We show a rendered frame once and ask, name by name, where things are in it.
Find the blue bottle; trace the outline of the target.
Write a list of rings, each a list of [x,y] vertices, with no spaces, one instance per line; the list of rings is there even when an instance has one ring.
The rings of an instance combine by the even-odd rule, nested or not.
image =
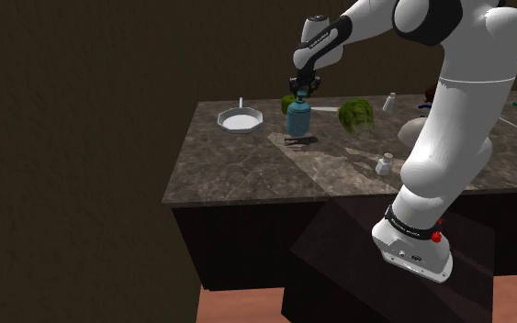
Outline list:
[[[307,91],[298,90],[295,101],[287,108],[286,129],[291,137],[302,137],[309,131],[311,108],[305,101],[307,95]]]

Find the green lettuce head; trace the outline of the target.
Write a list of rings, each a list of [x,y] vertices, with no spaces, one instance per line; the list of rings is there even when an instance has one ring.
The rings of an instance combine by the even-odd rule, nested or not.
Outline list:
[[[339,120],[343,128],[357,139],[370,139],[374,126],[371,105],[364,98],[354,98],[339,108]]]

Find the white octagonal pan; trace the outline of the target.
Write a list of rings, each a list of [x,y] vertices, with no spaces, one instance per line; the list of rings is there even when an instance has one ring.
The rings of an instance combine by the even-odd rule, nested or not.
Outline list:
[[[264,123],[262,112],[243,105],[243,98],[239,98],[239,105],[219,113],[217,124],[231,134],[247,134],[258,129]]]

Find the white salt shaker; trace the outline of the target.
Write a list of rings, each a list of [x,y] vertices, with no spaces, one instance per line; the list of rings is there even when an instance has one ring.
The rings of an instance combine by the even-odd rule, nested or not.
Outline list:
[[[393,155],[389,152],[386,152],[382,158],[380,158],[377,162],[377,166],[375,168],[376,173],[378,175],[388,175],[393,167]]]

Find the white rounded bowl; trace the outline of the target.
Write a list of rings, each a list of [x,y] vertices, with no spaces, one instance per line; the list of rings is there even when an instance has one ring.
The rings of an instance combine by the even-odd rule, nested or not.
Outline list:
[[[405,146],[413,148],[426,121],[426,117],[417,117],[406,122],[399,130],[399,141]]]

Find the brown and blue figure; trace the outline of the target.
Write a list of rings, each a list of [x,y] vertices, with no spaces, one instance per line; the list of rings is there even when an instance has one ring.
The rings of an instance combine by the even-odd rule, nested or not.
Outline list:
[[[433,85],[429,86],[425,90],[425,92],[424,92],[425,100],[424,100],[423,104],[418,106],[419,109],[431,108],[432,107],[433,99],[434,99],[434,96],[435,96],[436,87],[437,87],[437,85],[433,84]]]

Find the dark counter cabinet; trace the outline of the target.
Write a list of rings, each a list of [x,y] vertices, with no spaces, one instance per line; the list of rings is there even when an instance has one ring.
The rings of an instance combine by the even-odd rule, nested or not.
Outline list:
[[[329,196],[172,206],[202,285],[211,291],[274,288],[285,283],[289,249]],[[495,275],[517,274],[517,189],[467,191],[443,215],[452,247],[495,233]]]

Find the dark robot stand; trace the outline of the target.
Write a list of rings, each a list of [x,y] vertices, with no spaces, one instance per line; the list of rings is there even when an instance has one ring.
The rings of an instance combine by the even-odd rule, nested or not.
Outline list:
[[[290,323],[492,323],[494,231],[446,212],[454,268],[437,284],[385,262],[371,228],[390,195],[330,199],[288,256]]]

